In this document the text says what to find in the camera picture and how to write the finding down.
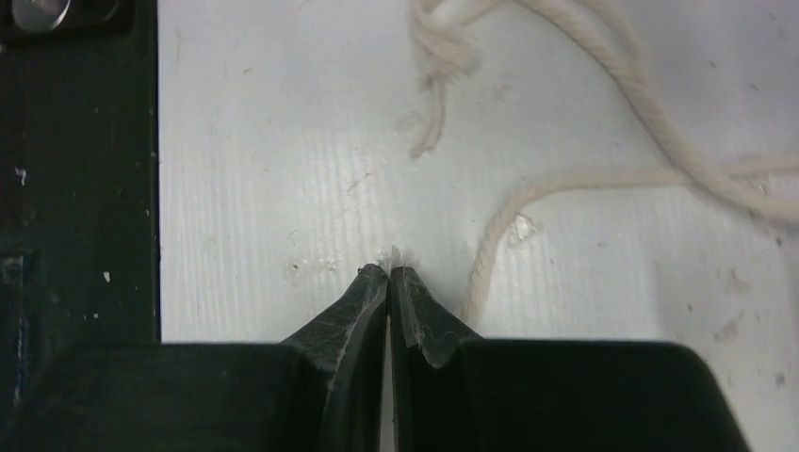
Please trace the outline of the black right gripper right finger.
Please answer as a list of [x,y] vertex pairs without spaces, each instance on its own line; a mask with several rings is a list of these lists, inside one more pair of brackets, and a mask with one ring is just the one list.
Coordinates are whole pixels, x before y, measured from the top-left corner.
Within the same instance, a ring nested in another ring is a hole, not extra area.
[[389,277],[398,451],[745,451],[705,362],[669,342],[488,339]]

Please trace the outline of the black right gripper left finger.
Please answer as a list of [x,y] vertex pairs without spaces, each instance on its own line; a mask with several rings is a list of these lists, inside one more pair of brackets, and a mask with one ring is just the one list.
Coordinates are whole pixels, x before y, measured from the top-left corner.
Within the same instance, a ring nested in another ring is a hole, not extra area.
[[376,451],[388,279],[276,344],[76,347],[34,381],[5,451]]

